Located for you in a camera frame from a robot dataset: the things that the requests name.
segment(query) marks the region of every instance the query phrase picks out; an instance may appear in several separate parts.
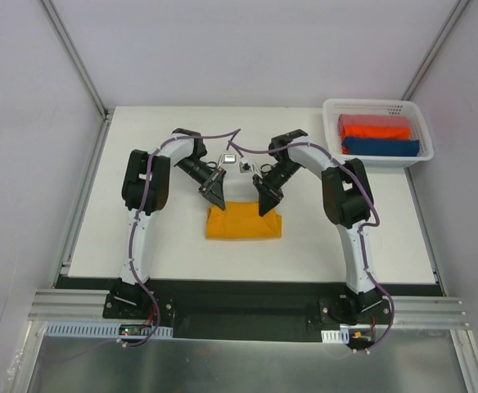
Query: folded clothing stack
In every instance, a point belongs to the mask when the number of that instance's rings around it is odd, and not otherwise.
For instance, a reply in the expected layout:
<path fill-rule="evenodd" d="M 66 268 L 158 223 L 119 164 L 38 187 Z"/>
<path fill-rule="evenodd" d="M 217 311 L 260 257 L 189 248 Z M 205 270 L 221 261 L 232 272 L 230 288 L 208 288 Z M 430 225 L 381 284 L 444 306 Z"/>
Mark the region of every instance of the folded clothing stack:
<path fill-rule="evenodd" d="M 419 141 L 410 140 L 404 116 L 340 115 L 337 127 L 344 154 L 356 156 L 417 156 Z"/>

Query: laundry basket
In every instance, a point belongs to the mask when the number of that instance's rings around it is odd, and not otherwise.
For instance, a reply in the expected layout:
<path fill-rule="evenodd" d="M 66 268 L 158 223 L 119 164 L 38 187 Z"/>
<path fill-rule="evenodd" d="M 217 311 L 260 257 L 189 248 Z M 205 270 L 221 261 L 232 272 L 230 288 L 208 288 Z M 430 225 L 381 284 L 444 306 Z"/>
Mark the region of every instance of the laundry basket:
<path fill-rule="evenodd" d="M 410 120 L 410 139 L 419 141 L 419 154 L 416 157 L 393 156 L 353 156 L 343 154 L 337 121 L 339 115 L 389 115 L 406 116 Z M 327 137 L 328 150 L 333 156 L 350 160 L 359 158 L 368 166 L 387 166 L 408 168 L 419 161 L 430 160 L 434 156 L 434 148 L 425 118 L 419 107 L 410 101 L 391 100 L 348 100 L 331 99 L 322 104 L 322 121 Z"/>

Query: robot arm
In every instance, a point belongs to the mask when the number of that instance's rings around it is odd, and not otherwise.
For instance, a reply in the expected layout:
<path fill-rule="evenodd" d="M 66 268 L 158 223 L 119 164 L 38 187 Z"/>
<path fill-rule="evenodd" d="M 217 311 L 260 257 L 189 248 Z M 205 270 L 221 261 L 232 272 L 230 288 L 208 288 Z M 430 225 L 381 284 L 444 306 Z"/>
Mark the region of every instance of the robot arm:
<path fill-rule="evenodd" d="M 269 149 L 277 149 L 296 142 L 312 142 L 302 130 L 275 137 Z M 328 157 L 311 146 L 294 146 L 272 154 L 275 166 L 263 177 L 254 176 L 259 192 L 259 215 L 265 215 L 283 198 L 281 186 L 302 166 L 315 174 L 322 182 L 323 208 L 340 235 L 346 263 L 346 299 L 339 310 L 332 310 L 332 317 L 342 322 L 353 322 L 356 314 L 381 302 L 382 295 L 365 271 L 363 253 L 366 252 L 368 272 L 374 276 L 368 235 L 361 226 L 370 218 L 370 209 L 352 179 L 334 166 Z M 341 164 L 355 174 L 365 192 L 373 201 L 363 163 L 349 160 Z"/>
<path fill-rule="evenodd" d="M 186 129 L 176 129 L 172 134 L 200 136 Z M 147 161 L 150 154 L 146 151 L 134 150 L 130 154 L 126 175 L 124 176 L 122 195 L 128 208 L 128 244 L 132 247 L 129 254 L 133 266 L 142 282 L 149 278 L 147 255 L 151 252 L 151 244 L 155 235 L 154 224 L 159 212 L 165 207 L 169 193 L 169 173 L 172 166 L 178 166 L 189 174 L 201 186 L 199 193 L 210 203 L 224 210 L 223 179 L 226 171 L 222 168 L 210 168 L 200 160 L 206 155 L 206 148 L 199 138 L 178 139 L 166 145 L 153 158 L 151 163 L 151 180 L 147 199 L 141 207 L 145 189 Z M 125 259 L 119 277 L 123 282 L 133 285 L 135 277 L 129 266 L 129 258 Z"/>

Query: pink cloth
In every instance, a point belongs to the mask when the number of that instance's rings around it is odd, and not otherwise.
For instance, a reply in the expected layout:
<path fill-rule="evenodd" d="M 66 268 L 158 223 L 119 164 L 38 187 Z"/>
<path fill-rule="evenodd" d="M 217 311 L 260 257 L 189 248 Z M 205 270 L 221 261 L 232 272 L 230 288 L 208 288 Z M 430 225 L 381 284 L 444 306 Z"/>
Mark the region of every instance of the pink cloth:
<path fill-rule="evenodd" d="M 381 116 L 381 115 L 340 115 L 337 122 L 339 132 L 346 125 L 368 125 L 371 127 L 394 127 L 409 129 L 410 121 L 405 116 Z"/>

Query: orange cloth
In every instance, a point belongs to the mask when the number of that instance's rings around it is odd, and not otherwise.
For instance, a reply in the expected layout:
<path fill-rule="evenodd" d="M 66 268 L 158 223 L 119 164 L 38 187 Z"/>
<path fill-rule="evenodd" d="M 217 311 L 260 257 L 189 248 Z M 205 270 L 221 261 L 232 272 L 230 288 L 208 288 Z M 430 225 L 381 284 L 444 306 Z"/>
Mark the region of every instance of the orange cloth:
<path fill-rule="evenodd" d="M 226 210 L 208 209 L 207 239 L 270 239 L 282 236 L 282 217 L 271 209 L 259 217 L 258 202 L 226 202 Z"/>
<path fill-rule="evenodd" d="M 341 130 L 340 140 L 344 141 L 346 137 L 408 141 L 410 139 L 410 129 L 402 127 L 373 127 L 371 125 L 346 125 Z M 343 147 L 343 153 L 349 154 L 346 147 Z"/>

